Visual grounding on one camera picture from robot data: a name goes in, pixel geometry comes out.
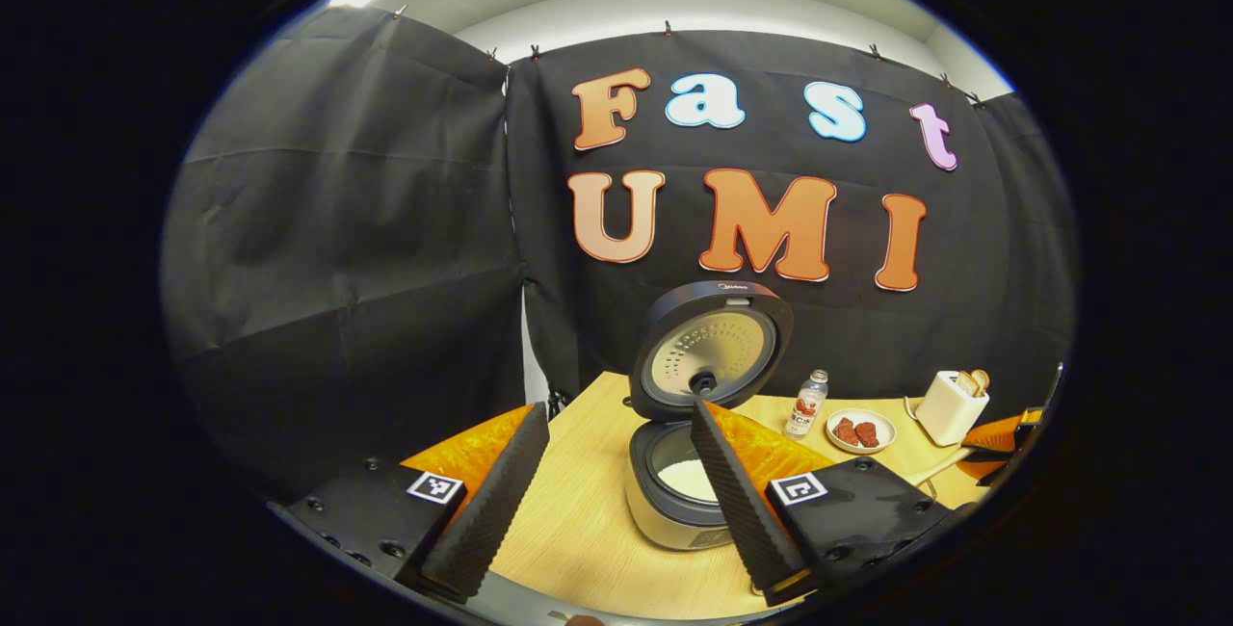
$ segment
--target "cooked meat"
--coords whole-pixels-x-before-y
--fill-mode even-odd
[[[852,429],[852,420],[848,417],[840,419],[840,425],[835,428],[835,437],[845,441],[850,446],[856,446],[861,441],[856,436],[856,430]]]
[[[856,437],[859,439],[861,445],[867,449],[875,449],[878,446],[878,428],[873,425],[872,421],[863,421],[856,425]]]

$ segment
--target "white wall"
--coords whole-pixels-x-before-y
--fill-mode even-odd
[[[531,43],[540,52],[597,42],[629,33],[662,31],[663,21],[677,30],[739,30],[783,33],[878,52],[898,63],[921,69],[941,79],[942,73],[961,90],[991,99],[1011,90],[997,70],[974,48],[943,25],[920,42],[890,26],[867,20],[846,9],[816,0],[544,0],[481,21],[455,33],[480,51],[497,47],[497,59],[513,63],[531,55]],[[526,402],[547,397],[547,382],[531,352],[523,311],[523,367]]]
[[[959,86],[969,95],[994,99],[1015,90],[997,68],[988,63],[972,43],[959,37],[947,25],[938,25],[932,37],[925,42],[925,47],[937,55],[940,64],[944,65],[942,73],[946,73],[952,85]]]

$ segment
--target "open lid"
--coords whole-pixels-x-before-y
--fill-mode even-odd
[[[634,412],[689,419],[704,398],[731,409],[766,383],[792,338],[792,307],[752,282],[695,282],[660,297],[646,315],[630,372]]]

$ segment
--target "wooden table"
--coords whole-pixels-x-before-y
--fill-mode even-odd
[[[551,420],[547,451],[491,569],[560,600],[628,616],[715,619],[764,611],[735,545],[670,551],[637,530],[625,503],[624,473],[630,436],[646,420],[621,404],[628,396],[628,377],[604,372]],[[782,430],[792,403],[757,394],[735,412]],[[836,462],[853,458],[824,433],[830,412],[848,407],[879,412],[894,423],[895,442],[875,456],[900,476],[928,470],[958,447],[933,445],[901,399],[829,398],[801,444]],[[947,508],[985,493],[953,467],[932,482]],[[928,486],[922,488],[930,493]]]

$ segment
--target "black curtain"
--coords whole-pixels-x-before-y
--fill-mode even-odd
[[[329,7],[189,148],[168,335],[202,424],[275,500],[524,402],[504,79],[430,26]]]
[[[1062,166],[1020,95],[975,108],[1001,174],[1010,221],[1007,271],[1017,278],[999,315],[985,364],[999,377],[981,421],[1018,414],[1048,397],[1074,343],[1079,312],[1080,230]]]
[[[651,83],[635,90],[635,116],[616,121],[625,127],[625,139],[577,152],[581,116],[573,86],[631,68],[646,70]],[[670,85],[697,73],[736,83],[739,107],[746,113],[740,126],[674,126],[665,117],[676,96]],[[811,129],[813,108],[804,99],[811,81],[857,91],[867,124],[862,139],[824,139]],[[917,104],[932,105],[948,122],[946,147],[957,156],[954,170],[940,169],[928,156],[921,127],[909,113]],[[1018,226],[1028,214],[1065,235],[1069,227],[1057,214],[1069,203],[1053,160],[1043,149],[1023,149],[1034,139],[986,133],[1005,122],[1028,127],[1022,117],[999,117],[1009,113],[1002,105],[973,108],[931,74],[831,43],[674,31],[671,37],[608,38],[518,60],[512,64],[508,110],[510,195],[528,265],[528,323],[536,357],[555,388],[576,394],[599,371],[629,372],[646,307],[670,288],[697,280],[748,280],[784,297],[797,319],[792,345],[763,388],[767,394],[795,393],[814,368],[830,372],[831,393],[840,398],[916,397],[933,372],[985,368],[994,381],[994,400],[983,420],[1043,402],[1048,381],[1041,384],[1039,375],[1052,375],[1058,349],[1069,344],[1074,301],[1051,308],[1047,341],[1026,338],[1032,328],[1025,320],[1041,292],[1074,286],[1074,256],[1053,253],[1049,244],[1032,245],[1031,232]],[[1025,158],[1034,166],[1025,166]],[[756,274],[741,244],[737,253],[746,262],[736,274],[699,266],[714,214],[703,175],[725,166],[750,170],[772,209],[799,175],[835,184],[825,245],[831,275],[825,282],[782,278],[773,262]],[[630,195],[620,184],[629,170],[660,170],[667,179],[658,189],[653,245],[626,265],[597,261],[575,240],[566,180],[582,173],[610,175],[604,226],[608,235],[620,239],[630,226]],[[1048,170],[1052,182],[1036,181],[1039,170]],[[874,282],[887,253],[882,198],[889,192],[915,196],[927,206],[915,265],[920,282],[907,293]],[[1021,351],[1000,354],[1005,349]]]

